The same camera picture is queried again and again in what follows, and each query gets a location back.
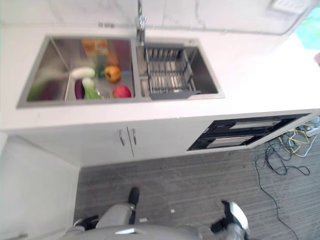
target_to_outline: white backsplash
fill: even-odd
[[[299,15],[270,9],[271,0],[142,0],[147,26],[283,33]],[[137,0],[1,0],[4,24],[98,22],[135,27]]]

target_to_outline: red apple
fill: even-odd
[[[131,92],[126,85],[118,85],[113,91],[112,95],[114,98],[131,98]]]

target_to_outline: white cabinet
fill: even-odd
[[[203,117],[31,130],[22,138],[80,167],[184,155],[210,125]]]
[[[144,160],[184,155],[211,122],[202,117],[130,122],[134,157]]]
[[[127,125],[88,124],[32,130],[27,141],[80,167],[128,162],[134,159]]]
[[[73,224],[79,168],[16,137],[0,161],[1,239],[57,240]]]

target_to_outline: marble countertop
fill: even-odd
[[[225,98],[20,108],[17,104],[45,35],[132,37],[134,29],[3,27],[1,129],[233,114],[320,111],[320,68],[292,35],[147,30],[146,38],[197,38]]]

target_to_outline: black oven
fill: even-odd
[[[251,144],[307,114],[217,120],[198,137],[188,151]]]

